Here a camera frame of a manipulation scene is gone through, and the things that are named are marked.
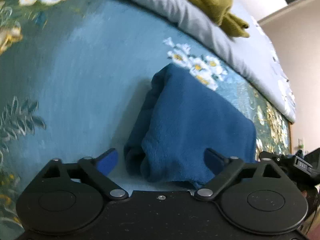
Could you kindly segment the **light blue floral quilt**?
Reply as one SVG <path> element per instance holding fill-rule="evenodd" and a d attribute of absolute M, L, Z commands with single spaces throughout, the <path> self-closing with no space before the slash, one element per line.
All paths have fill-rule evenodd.
<path fill-rule="evenodd" d="M 296 121 L 295 97 L 271 40 L 239 1 L 236 16 L 249 23 L 249 37 L 228 37 L 200 9 L 187 0 L 131 0 L 176 24 L 212 50 L 253 84 L 291 123 Z"/>

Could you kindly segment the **olive green knit garment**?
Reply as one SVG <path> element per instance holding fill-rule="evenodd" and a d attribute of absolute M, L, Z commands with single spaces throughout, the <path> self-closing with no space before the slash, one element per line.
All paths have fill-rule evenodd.
<path fill-rule="evenodd" d="M 230 37 L 249 38 L 249 24 L 231 13 L 233 0 L 188 0 Z"/>

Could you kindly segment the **teal floral bed sheet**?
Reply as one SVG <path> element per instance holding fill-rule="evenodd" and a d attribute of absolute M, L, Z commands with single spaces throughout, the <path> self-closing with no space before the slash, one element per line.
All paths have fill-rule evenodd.
<path fill-rule="evenodd" d="M 152 77 L 170 62 L 166 38 L 197 57 L 215 53 L 127 0 L 3 1 L 1 22 L 20 24 L 23 38 L 1 55 L 1 111 L 26 104 L 44 121 L 1 139 L 1 239 L 15 239 L 18 195 L 50 159 L 123 150 Z"/>

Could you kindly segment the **blue fleece garment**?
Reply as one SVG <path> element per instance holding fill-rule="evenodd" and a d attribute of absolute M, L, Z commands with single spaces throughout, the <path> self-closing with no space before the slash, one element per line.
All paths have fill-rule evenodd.
<path fill-rule="evenodd" d="M 187 70 L 169 64 L 152 78 L 124 158 L 129 174 L 150 183 L 200 188 L 214 177 L 204 163 L 207 148 L 251 163 L 255 142 L 251 120 Z"/>

